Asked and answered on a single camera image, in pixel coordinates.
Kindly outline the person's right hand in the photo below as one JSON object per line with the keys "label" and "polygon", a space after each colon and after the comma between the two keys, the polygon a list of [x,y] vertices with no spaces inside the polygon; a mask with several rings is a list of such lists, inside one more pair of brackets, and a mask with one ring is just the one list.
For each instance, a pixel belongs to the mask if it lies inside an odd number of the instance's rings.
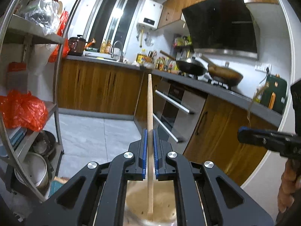
{"label": "person's right hand", "polygon": [[281,213],[284,213],[294,203],[293,194],[300,190],[300,176],[297,177],[293,170],[292,161],[287,160],[285,170],[281,177],[281,186],[277,196],[277,206]]}

